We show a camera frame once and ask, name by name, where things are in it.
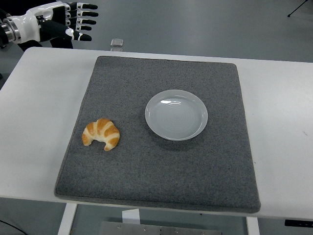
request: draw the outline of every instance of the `white table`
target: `white table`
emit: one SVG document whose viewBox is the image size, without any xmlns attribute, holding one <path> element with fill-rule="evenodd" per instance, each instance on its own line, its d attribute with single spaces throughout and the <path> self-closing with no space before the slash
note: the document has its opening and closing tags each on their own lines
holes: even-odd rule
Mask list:
<svg viewBox="0 0 313 235">
<path fill-rule="evenodd" d="M 249 216 L 313 219 L 313 64 L 299 62 L 30 48 L 0 90 L 0 197 L 66 202 L 54 185 L 100 55 L 234 63 L 261 200 Z"/>
</svg>

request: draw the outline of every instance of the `cable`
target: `cable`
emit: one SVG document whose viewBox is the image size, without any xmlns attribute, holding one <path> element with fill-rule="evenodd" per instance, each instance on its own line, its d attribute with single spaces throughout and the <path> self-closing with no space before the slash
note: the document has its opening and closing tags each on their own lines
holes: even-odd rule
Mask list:
<svg viewBox="0 0 313 235">
<path fill-rule="evenodd" d="M 15 229 L 19 230 L 19 231 L 20 231 L 20 232 L 22 232 L 23 234 L 27 235 L 27 233 L 25 233 L 24 231 L 20 230 L 19 228 L 17 228 L 17 227 L 15 227 L 15 226 L 13 226 L 12 224 L 9 224 L 9 223 L 4 222 L 4 221 L 2 221 L 2 220 L 0 220 L 0 222 L 2 222 L 2 223 L 4 223 L 4 224 L 7 224 L 7 225 L 9 225 L 9 226 L 11 226 L 11 227 L 13 227 L 13 228 L 15 228 Z"/>
</svg>

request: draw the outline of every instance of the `croissant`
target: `croissant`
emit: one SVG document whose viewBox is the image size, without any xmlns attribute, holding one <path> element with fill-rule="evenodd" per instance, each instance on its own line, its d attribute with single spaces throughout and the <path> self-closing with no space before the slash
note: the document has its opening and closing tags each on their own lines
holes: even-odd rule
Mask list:
<svg viewBox="0 0 313 235">
<path fill-rule="evenodd" d="M 104 150 L 109 151 L 117 145 L 119 141 L 119 131 L 111 120 L 101 118 L 86 126 L 82 134 L 82 140 L 84 146 L 90 145 L 93 140 L 105 142 Z"/>
</svg>

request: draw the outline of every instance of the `metal plate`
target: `metal plate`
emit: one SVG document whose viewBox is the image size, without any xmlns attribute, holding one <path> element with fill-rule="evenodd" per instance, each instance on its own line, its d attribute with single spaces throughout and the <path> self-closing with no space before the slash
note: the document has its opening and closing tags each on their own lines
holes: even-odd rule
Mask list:
<svg viewBox="0 0 313 235">
<path fill-rule="evenodd" d="M 123 39 L 114 38 L 111 41 L 111 47 L 121 47 L 123 46 Z"/>
<path fill-rule="evenodd" d="M 103 221 L 99 235 L 222 235 L 222 232 Z"/>
</svg>

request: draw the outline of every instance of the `plate rim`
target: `plate rim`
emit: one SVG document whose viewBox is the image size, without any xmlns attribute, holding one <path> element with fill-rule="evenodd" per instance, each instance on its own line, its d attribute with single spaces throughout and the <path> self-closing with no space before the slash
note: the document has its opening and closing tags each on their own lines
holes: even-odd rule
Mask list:
<svg viewBox="0 0 313 235">
<path fill-rule="evenodd" d="M 149 113 L 148 108 L 149 108 L 149 107 L 148 107 L 148 106 L 149 106 L 149 104 L 150 104 L 154 99 L 156 99 L 156 97 L 158 97 L 158 96 L 160 96 L 160 94 L 166 93 L 166 92 L 186 93 L 186 94 L 188 94 L 188 95 L 194 97 L 195 99 L 197 99 L 197 104 L 200 104 L 202 107 L 204 107 L 204 110 L 205 110 L 204 113 L 206 114 L 205 117 L 204 117 L 204 122 L 201 123 L 201 126 L 199 127 L 199 129 L 198 129 L 195 133 L 193 133 L 192 135 L 190 135 L 190 136 L 188 136 L 188 137 L 185 137 L 185 138 L 181 138 L 181 139 L 168 138 L 168 137 L 165 137 L 165 136 L 163 136 L 163 135 L 157 133 L 157 132 L 150 126 L 150 124 L 149 124 L 150 122 L 148 121 L 148 117 L 149 117 L 149 115 L 148 115 L 148 113 Z M 146 118 L 146 122 L 147 122 L 149 128 L 150 128 L 155 134 L 157 134 L 158 136 L 160 136 L 160 137 L 162 137 L 162 138 L 164 138 L 164 139 L 166 139 L 166 140 L 170 140 L 170 141 L 185 141 L 185 140 L 192 139 L 193 137 L 196 137 L 197 135 L 199 135 L 199 134 L 205 129 L 205 127 L 206 127 L 206 125 L 207 125 L 207 122 L 208 122 L 208 111 L 207 111 L 207 108 L 206 108 L 205 104 L 203 103 L 203 101 L 202 101 L 199 97 L 197 97 L 195 94 L 193 94 L 193 93 L 191 93 L 191 92 L 188 92 L 188 91 L 184 91 L 184 90 L 170 89 L 170 90 L 165 90 L 165 91 L 161 91 L 161 92 L 157 93 L 156 95 L 154 95 L 154 96 L 149 100 L 149 102 L 147 103 L 146 108 L 145 108 L 145 118 Z"/>
</svg>

